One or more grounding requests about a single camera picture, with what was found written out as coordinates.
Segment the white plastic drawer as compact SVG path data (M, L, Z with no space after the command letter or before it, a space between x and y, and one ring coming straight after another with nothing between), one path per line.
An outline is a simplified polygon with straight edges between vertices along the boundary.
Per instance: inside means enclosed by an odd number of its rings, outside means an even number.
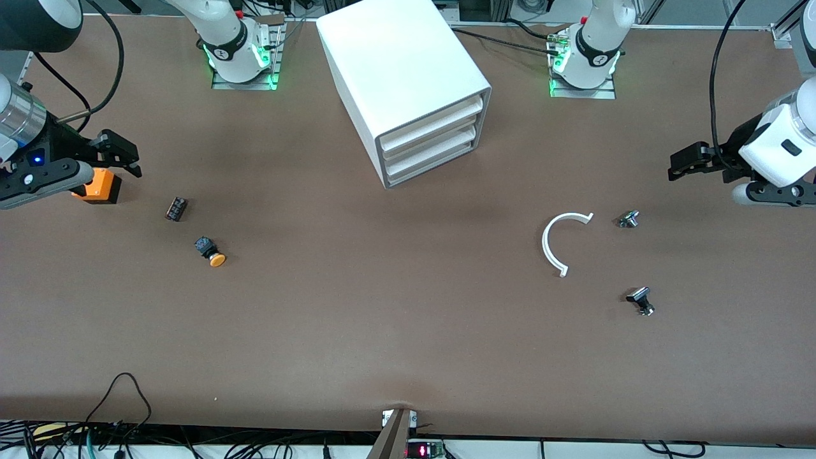
M380 145L383 151L396 154L397 151L411 148L436 135L446 133L449 129L474 122L484 107L485 103L481 96L470 97L465 101L443 108L437 113L397 128L392 133L382 135Z
M460 127L400 151L384 159L386 174L390 181L397 181L406 175L434 168L469 151L476 134L477 130L473 125Z

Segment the orange button box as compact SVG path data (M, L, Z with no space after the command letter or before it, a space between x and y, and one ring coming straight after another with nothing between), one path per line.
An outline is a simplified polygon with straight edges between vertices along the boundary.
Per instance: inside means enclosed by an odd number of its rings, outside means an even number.
M107 168L93 168L93 178L72 189L74 198L92 205L115 205L119 202L122 179Z

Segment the orange mushroom push button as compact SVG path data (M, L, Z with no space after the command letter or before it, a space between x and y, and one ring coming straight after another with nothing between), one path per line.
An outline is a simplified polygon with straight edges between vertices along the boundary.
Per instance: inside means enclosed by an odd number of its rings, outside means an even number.
M226 256L221 253L213 240L208 237L196 239L194 247L202 258L207 259L211 267L221 266L226 261Z

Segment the white drawer cabinet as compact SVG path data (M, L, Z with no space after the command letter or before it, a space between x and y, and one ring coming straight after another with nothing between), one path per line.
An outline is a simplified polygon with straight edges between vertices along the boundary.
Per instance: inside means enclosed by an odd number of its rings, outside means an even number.
M316 27L345 110L385 189L472 152L492 87L432 0L359 0L323 15ZM390 181L380 137L443 108L481 96L472 148L422 173Z

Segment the white curved plastic arc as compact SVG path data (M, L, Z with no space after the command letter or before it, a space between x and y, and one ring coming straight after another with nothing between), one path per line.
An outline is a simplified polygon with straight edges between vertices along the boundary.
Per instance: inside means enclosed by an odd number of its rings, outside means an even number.
M594 218L594 213L589 212L586 214L577 213L577 212L566 212L557 215L556 217L551 218L548 221L547 226L544 227L542 231L542 235L540 238L540 245L542 249L543 256L547 259L547 262L551 267L554 268L558 272L558 276L560 278L565 278L569 272L569 267L566 264L563 264L553 253L551 250L551 245L549 243L549 235L551 230L553 229L554 225L560 221L577 221L582 224L588 224Z

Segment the red display device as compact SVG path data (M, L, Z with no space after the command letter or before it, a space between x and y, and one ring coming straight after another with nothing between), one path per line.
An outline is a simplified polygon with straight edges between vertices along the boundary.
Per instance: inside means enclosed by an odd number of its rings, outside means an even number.
M405 459L447 459L447 450L443 441L428 439L410 439L405 445Z

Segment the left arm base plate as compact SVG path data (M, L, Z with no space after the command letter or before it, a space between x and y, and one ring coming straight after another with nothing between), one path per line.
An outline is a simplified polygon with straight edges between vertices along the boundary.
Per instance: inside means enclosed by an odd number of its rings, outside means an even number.
M612 101L612 99L616 99L614 78L607 78L601 86L596 88L579 88L571 86L571 84L568 84L561 76L553 75L550 78L549 96Z

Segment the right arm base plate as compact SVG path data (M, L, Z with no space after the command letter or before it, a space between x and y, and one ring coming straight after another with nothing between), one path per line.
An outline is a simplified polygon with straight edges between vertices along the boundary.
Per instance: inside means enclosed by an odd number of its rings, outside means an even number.
M233 54L233 60L219 61L206 51L212 70L212 88L274 91L282 69L288 24L264 24L249 17L241 21L247 26L247 41Z

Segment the black key switch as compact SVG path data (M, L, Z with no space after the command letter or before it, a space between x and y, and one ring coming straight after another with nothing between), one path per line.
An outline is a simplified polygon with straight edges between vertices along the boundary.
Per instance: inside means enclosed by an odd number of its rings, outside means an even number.
M650 316L655 312L655 306L653 306L648 296L650 294L650 288L647 286L638 288L634 291L631 291L627 296L625 296L625 300L636 305L639 314L641 316Z

